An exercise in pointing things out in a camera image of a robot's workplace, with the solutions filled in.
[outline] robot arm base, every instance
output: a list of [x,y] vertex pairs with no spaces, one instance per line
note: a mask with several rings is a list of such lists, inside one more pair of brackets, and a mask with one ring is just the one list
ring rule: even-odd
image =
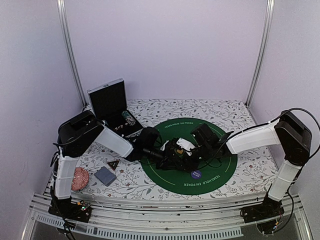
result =
[[251,223],[273,218],[284,213],[285,210],[282,206],[282,202],[272,200],[268,195],[266,195],[262,203],[243,207],[240,215],[243,217],[245,223]]

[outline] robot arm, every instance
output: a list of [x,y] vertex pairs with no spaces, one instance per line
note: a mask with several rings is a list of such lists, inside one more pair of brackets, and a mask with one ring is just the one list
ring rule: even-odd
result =
[[[60,215],[59,210],[55,207],[70,208],[71,185],[76,163],[93,142],[105,146],[131,162],[147,156],[155,160],[157,168],[188,172],[197,169],[199,159],[203,156],[222,158],[253,148],[282,145],[285,161],[263,203],[242,209],[245,222],[258,221],[283,213],[281,199],[309,160],[312,138],[310,130],[290,112],[283,114],[279,120],[274,122],[248,128],[234,135],[231,135],[231,132],[226,133],[221,139],[206,124],[202,124],[191,132],[197,142],[197,147],[195,151],[192,151],[192,156],[186,154],[184,160],[172,157],[174,149],[184,148],[178,144],[177,139],[168,142],[164,151],[155,149],[154,144],[159,132],[155,128],[146,127],[134,141],[129,141],[109,129],[90,111],[84,111],[63,123],[59,127],[58,134],[59,154],[53,171],[52,184],[54,186],[52,186],[51,195],[56,199],[56,204],[61,205],[57,207],[53,204],[51,212],[49,210],[50,213],[58,216]],[[90,213],[86,216],[81,219],[77,217],[76,220],[87,222]]]

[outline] black cable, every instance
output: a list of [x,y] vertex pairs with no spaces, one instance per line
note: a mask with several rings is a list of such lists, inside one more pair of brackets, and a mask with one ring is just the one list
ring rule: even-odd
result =
[[53,192],[54,192],[54,189],[53,189],[53,187],[51,186],[51,187],[50,187],[50,195],[51,195],[53,204],[55,205],[55,208],[57,209],[57,211],[58,211],[58,213],[60,214],[62,220],[64,221],[64,225],[63,225],[64,231],[67,232],[67,229],[66,229],[66,227],[67,227],[67,228],[68,228],[68,233],[67,233],[67,234],[70,234],[71,237],[72,237],[72,239],[73,239],[73,240],[76,240],[75,236],[74,236],[73,233],[71,232],[71,229],[70,229],[70,226],[69,226],[69,222],[66,220],[66,218],[65,218],[65,217],[62,215],[62,213],[60,212],[60,209],[59,209],[59,207],[58,207],[58,204],[57,204],[57,202],[56,202],[56,198],[55,198]]
[[[281,113],[278,117],[276,117],[275,119],[271,120],[270,122],[273,123],[274,121],[278,120],[279,118],[281,118],[283,115],[291,112],[291,111],[294,111],[294,110],[298,110],[298,111],[302,111],[302,112],[305,112],[307,113],[315,122],[315,124],[317,125],[318,129],[319,129],[319,132],[320,132],[320,124],[319,122],[317,121],[316,117],[312,115],[311,112],[309,112],[308,110],[305,110],[303,108],[300,108],[300,107],[293,107],[293,108],[290,108],[289,110],[286,110],[284,111],[283,113]],[[319,143],[319,146],[317,147],[317,149],[314,151],[313,154],[311,154],[311,156],[309,157],[309,159],[311,159],[313,156],[315,156],[317,154],[317,152],[319,152],[320,150],[320,143]]]
[[66,145],[69,145],[69,144],[74,143],[75,141],[77,141],[79,138],[81,138],[81,137],[86,133],[90,122],[91,122],[91,121],[89,121],[89,122],[87,123],[87,125],[85,126],[83,132],[82,132],[78,137],[76,137],[75,139],[73,139],[73,140],[71,140],[71,141],[68,141],[68,142],[66,142],[66,143],[55,143],[55,142],[54,142],[53,145],[55,145],[55,146],[57,146],[57,147],[62,147],[62,146],[66,146]]
[[281,231],[282,229],[284,229],[285,226],[290,222],[290,220],[291,220],[291,218],[292,218],[292,215],[294,214],[294,208],[295,208],[294,198],[293,198],[293,197],[291,196],[291,194],[289,193],[289,189],[288,189],[288,191],[287,191],[286,193],[289,195],[289,197],[291,198],[291,201],[292,201],[291,213],[290,213],[290,216],[289,216],[288,220],[285,222],[285,224],[282,225],[280,228],[277,228],[277,229],[273,232],[274,234],[277,233],[277,232],[279,232],[279,231]]

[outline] lavender wall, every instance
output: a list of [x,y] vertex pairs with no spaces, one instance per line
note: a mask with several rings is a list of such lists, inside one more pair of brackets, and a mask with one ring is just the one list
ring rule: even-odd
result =
[[58,126],[81,109],[56,1],[0,1],[0,239],[50,174]]
[[[320,2],[277,0],[258,87],[251,107],[259,123],[282,110],[302,107],[320,121]],[[313,151],[319,130],[304,114],[299,117],[313,132]],[[284,153],[273,148],[280,165]],[[304,167],[295,184],[315,239],[320,239],[320,153]]]
[[246,99],[266,0],[68,0],[85,90],[117,78],[129,99]]

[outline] table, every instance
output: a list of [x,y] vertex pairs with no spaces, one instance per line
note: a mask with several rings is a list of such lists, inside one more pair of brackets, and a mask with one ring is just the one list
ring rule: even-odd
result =
[[[154,127],[174,118],[203,119],[225,132],[255,125],[243,102],[236,100],[138,99],[129,100],[128,109],[144,127]],[[115,160],[120,160],[115,170],[117,179],[106,187],[94,173],[101,167],[110,169],[107,162]],[[239,154],[237,168],[231,179],[219,189],[201,195],[177,194],[161,188],[150,180],[139,162],[126,161],[98,143],[93,143],[81,156],[77,167],[85,168],[90,175],[88,185],[75,192],[77,195],[155,201],[228,198],[263,193],[277,174],[274,160],[266,147]]]

